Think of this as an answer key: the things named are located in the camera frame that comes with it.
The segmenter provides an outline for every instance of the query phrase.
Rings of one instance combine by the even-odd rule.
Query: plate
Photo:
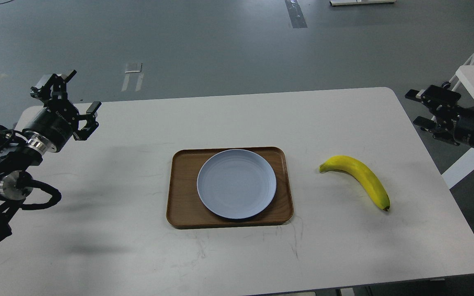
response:
[[[213,155],[199,171],[197,192],[213,213],[252,217],[272,201],[277,183],[271,165],[257,153],[231,149]]]

